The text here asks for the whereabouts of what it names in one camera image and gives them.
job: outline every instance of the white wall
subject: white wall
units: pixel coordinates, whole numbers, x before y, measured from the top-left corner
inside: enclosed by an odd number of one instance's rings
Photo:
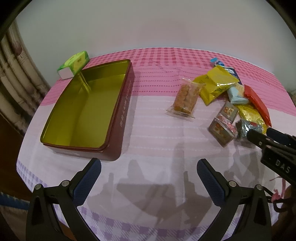
[[[185,47],[231,55],[296,89],[296,40],[265,0],[33,0],[17,17],[45,79],[71,55]]]

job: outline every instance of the metal screw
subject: metal screw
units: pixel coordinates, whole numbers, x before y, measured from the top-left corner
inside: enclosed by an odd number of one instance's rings
[[[235,187],[237,185],[237,183],[235,181],[230,181],[229,182],[229,186],[231,187]]]
[[[68,180],[65,180],[65,181],[62,182],[62,186],[63,187],[66,187],[68,185],[69,185],[69,181]]]
[[[262,190],[263,189],[263,187],[260,184],[258,184],[256,187],[257,187],[258,190]]]
[[[41,184],[40,184],[40,183],[38,183],[38,184],[35,185],[35,189],[36,189],[36,190],[38,190],[38,189],[40,189],[40,188],[41,188]]]

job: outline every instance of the curtain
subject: curtain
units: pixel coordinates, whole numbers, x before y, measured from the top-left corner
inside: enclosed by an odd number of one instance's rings
[[[0,41],[0,114],[21,134],[49,87],[28,58],[17,24]]]

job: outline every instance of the pile of snacks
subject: pile of snacks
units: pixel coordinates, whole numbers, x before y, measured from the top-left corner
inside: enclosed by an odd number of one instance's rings
[[[220,112],[211,122],[208,130],[225,147],[235,138],[246,139],[247,132],[254,129],[265,134],[271,127],[269,112],[254,90],[243,86],[237,72],[226,67],[218,58],[211,59],[214,68],[193,81],[183,79],[175,101],[167,109],[173,114],[192,117],[198,96],[208,106],[227,91],[230,101],[226,101]],[[241,120],[233,125],[239,113]]]

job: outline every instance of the tablecloth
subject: tablecloth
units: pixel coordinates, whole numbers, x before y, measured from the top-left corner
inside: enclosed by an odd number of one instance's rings
[[[83,206],[83,218],[101,240],[197,240],[219,211],[197,172],[206,158],[227,180],[254,187],[262,184],[281,191],[281,180],[260,163],[261,150],[251,143],[232,141],[221,147],[207,127],[223,105],[205,106],[198,99],[195,119],[166,113],[182,77],[193,79],[212,67],[218,57],[234,67],[243,84],[251,86],[267,106],[273,128],[296,135],[296,108],[277,78],[248,62],[203,50],[146,48],[92,58],[86,68],[130,59],[135,82],[128,109],[122,155],[102,162],[102,173]],[[24,137],[17,171],[33,191],[37,183],[55,186],[70,180],[89,159],[57,154],[40,143],[45,122],[70,80],[58,80],[36,111]],[[59,219],[66,223],[60,208]],[[272,221],[277,218],[270,208]],[[229,237],[242,207],[238,208],[224,239]]]

